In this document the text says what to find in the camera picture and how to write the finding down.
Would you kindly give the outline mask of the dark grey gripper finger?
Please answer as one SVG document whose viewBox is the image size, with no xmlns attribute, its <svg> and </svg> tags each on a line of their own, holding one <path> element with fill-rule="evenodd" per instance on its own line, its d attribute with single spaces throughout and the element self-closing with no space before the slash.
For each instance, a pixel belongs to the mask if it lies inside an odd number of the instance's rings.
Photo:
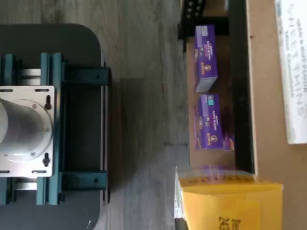
<svg viewBox="0 0 307 230">
<path fill-rule="evenodd" d="M 176 218 L 176 230 L 189 230 L 184 218 Z"/>
</svg>

